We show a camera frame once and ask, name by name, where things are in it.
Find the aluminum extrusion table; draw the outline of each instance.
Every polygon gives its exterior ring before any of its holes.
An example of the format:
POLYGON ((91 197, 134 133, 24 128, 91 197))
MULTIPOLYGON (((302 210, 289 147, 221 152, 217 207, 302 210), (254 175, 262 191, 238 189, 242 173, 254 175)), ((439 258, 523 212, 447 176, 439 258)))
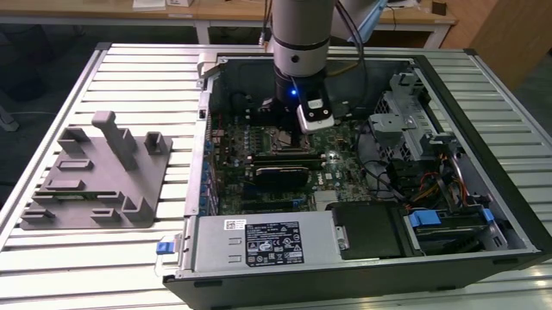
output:
MULTIPOLYGON (((218 52, 256 53, 256 46, 101 45, 0 212, 0 309, 188 309, 155 274, 155 243, 184 228, 194 123, 201 100, 198 66, 218 52), (98 110, 114 110, 135 135, 174 139, 157 222, 149 229, 24 231, 19 216, 45 180, 66 126, 90 136, 98 110)), ((355 54, 355 49, 332 48, 355 54)), ((369 49, 368 54, 424 54, 510 177, 552 232, 552 140, 478 56, 463 50, 369 49)), ((177 255, 165 268, 177 268, 177 255)), ((262 309, 550 309, 552 265, 492 276, 464 289, 262 309)))

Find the metal bracket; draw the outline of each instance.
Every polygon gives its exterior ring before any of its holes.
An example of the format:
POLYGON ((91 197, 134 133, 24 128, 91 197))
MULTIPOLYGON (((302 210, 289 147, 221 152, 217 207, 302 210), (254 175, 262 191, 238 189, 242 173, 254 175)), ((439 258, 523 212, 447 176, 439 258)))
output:
POLYGON ((200 78, 209 78, 220 71, 217 53, 201 53, 198 59, 198 75, 200 78))

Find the warning label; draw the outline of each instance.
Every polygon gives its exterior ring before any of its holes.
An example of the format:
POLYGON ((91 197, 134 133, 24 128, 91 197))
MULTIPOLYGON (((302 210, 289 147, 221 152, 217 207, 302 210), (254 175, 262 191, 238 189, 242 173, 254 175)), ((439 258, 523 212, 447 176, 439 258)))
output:
POLYGON ((305 263, 300 222, 246 225, 245 240, 250 267, 305 263))

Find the blue drive latch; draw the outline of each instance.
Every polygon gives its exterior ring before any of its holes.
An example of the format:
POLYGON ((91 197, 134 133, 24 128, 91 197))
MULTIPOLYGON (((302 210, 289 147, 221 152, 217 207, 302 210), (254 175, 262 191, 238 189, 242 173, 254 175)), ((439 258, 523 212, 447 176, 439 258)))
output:
POLYGON ((421 210, 415 211, 409 216, 412 227, 440 225, 441 219, 439 218, 437 211, 421 210))

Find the blue clip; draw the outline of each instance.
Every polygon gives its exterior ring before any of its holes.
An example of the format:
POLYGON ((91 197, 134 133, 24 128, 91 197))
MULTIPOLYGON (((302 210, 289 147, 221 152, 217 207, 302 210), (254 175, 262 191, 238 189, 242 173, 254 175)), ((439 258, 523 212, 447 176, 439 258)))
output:
POLYGON ((408 219, 411 220, 412 227, 419 227, 420 226, 420 221, 417 219, 416 214, 409 215, 408 219))
POLYGON ((483 210, 483 216, 486 217, 487 223, 491 223, 495 221, 495 216, 492 215, 492 212, 490 209, 483 210))
POLYGON ((441 224, 437 211, 433 210, 415 211, 408 218, 411 220, 412 227, 441 224))
POLYGON ((158 242, 155 253, 158 255, 174 254, 174 242, 158 242))

